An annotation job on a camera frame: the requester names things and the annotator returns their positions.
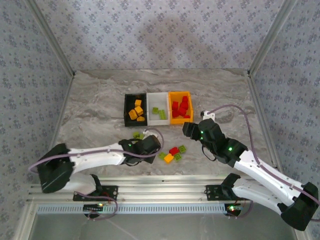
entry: red lego brick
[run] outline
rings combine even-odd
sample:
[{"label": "red lego brick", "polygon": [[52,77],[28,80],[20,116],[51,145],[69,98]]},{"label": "red lego brick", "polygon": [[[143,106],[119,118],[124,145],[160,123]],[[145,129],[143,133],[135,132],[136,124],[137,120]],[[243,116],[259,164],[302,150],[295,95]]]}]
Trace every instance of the red lego brick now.
[{"label": "red lego brick", "polygon": [[179,117],[179,112],[178,111],[172,111],[172,117],[175,119]]},{"label": "red lego brick", "polygon": [[187,96],[183,96],[182,97],[182,102],[183,103],[188,103],[188,97]]},{"label": "red lego brick", "polygon": [[179,106],[179,103],[178,103],[177,101],[174,101],[174,102],[172,103],[172,110],[177,111],[177,110],[178,110],[178,106]]},{"label": "red lego brick", "polygon": [[174,155],[180,153],[180,151],[179,151],[179,149],[175,146],[175,147],[173,147],[173,148],[170,149],[169,153],[170,153],[172,156],[174,156]]},{"label": "red lego brick", "polygon": [[187,109],[180,107],[178,110],[179,115],[181,115],[182,117],[184,117],[187,113]]},{"label": "red lego brick", "polygon": [[188,102],[183,101],[182,103],[180,103],[180,108],[184,108],[184,109],[188,110],[188,108],[189,108]]}]

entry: patterned wallpaper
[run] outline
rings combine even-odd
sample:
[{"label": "patterned wallpaper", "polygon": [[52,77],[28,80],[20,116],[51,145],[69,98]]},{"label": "patterned wallpaper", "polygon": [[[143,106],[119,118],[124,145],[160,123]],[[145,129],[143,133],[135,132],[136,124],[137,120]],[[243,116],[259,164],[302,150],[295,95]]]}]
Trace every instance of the patterned wallpaper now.
[{"label": "patterned wallpaper", "polygon": [[28,166],[47,150],[70,80],[23,0],[0,1],[0,239],[12,238]]},{"label": "patterned wallpaper", "polygon": [[254,79],[285,173],[320,189],[319,65],[320,2],[299,0]]},{"label": "patterned wallpaper", "polygon": [[36,0],[73,70],[248,69],[283,0]]}]

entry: gray marble table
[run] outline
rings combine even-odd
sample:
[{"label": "gray marble table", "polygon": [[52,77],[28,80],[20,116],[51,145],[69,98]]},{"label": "gray marble table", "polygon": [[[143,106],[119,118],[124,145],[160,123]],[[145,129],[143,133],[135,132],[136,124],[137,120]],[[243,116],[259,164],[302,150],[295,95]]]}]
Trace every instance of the gray marble table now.
[{"label": "gray marble table", "polygon": [[[240,69],[171,69],[171,70],[91,70],[78,71],[68,96],[57,143],[69,148],[102,147],[130,139],[133,132],[145,127],[125,127],[123,112],[125,94],[190,91],[194,122],[201,120],[200,112],[224,104],[236,104],[248,115],[254,145],[261,159],[271,164],[262,130],[251,100],[247,78]],[[247,125],[235,108],[216,113],[226,136],[250,146]],[[157,127],[164,135],[163,151],[185,145],[187,152],[180,162],[166,164],[158,157],[153,164],[137,166],[103,166],[84,172],[101,177],[132,175],[216,175],[226,176],[237,171],[220,162],[209,161],[201,145],[185,137],[182,125]]]}]

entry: green lego brick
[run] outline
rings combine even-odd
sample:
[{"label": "green lego brick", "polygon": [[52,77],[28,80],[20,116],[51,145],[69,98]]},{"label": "green lego brick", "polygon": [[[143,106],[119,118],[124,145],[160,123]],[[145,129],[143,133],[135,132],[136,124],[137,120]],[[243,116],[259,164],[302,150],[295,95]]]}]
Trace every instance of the green lego brick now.
[{"label": "green lego brick", "polygon": [[133,138],[134,138],[134,139],[138,139],[139,136],[140,136],[140,132],[135,131],[135,132],[133,133]]},{"label": "green lego brick", "polygon": [[159,109],[157,107],[153,107],[152,108],[152,113],[153,114],[158,114],[159,113]]},{"label": "green lego brick", "polygon": [[180,153],[177,153],[176,155],[174,155],[174,160],[175,160],[176,162],[179,162],[181,159],[182,159],[182,156],[181,156]]},{"label": "green lego brick", "polygon": [[160,152],[160,153],[158,154],[158,157],[159,157],[160,159],[162,159],[162,160],[165,159],[165,156],[167,156],[167,154],[165,154],[164,152]]},{"label": "green lego brick", "polygon": [[187,151],[187,149],[184,145],[181,145],[180,147],[178,147],[178,149],[179,149],[180,153],[182,153],[182,154],[184,154]]},{"label": "green lego brick", "polygon": [[167,119],[165,110],[159,110],[159,116],[160,116],[161,120],[166,120]]},{"label": "green lego brick", "polygon": [[138,139],[142,140],[142,139],[144,139],[144,137],[145,137],[145,135],[143,133],[140,133]]}]

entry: plastic container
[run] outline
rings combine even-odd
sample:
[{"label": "plastic container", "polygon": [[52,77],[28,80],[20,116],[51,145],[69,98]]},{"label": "plastic container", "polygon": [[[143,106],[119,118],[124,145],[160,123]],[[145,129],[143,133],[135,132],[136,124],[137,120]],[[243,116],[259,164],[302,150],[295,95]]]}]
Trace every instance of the plastic container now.
[{"label": "plastic container", "polygon": [[[141,100],[141,108],[143,109],[144,121],[131,120],[129,116],[129,112],[135,108],[135,101],[139,99]],[[125,94],[124,95],[124,111],[123,111],[123,119],[124,126],[126,127],[138,127],[138,126],[147,126],[148,125],[148,108],[147,108],[147,94],[139,93],[139,94]]]},{"label": "plastic container", "polygon": [[184,118],[183,116],[178,116],[173,118],[170,114],[170,124],[183,124],[185,122],[192,122],[194,120],[194,109],[192,107],[191,95],[189,91],[169,91],[169,108],[170,113],[172,112],[172,104],[173,102],[178,102],[179,104],[182,102],[183,96],[188,97],[188,105],[189,108],[186,111],[186,115],[189,115],[190,118]]},{"label": "plastic container", "polygon": [[[148,126],[169,125],[170,124],[170,107],[169,96],[167,92],[154,92],[146,94],[146,108],[147,108],[147,124]],[[153,108],[164,110],[166,120],[161,120],[159,114],[153,114]]]}]

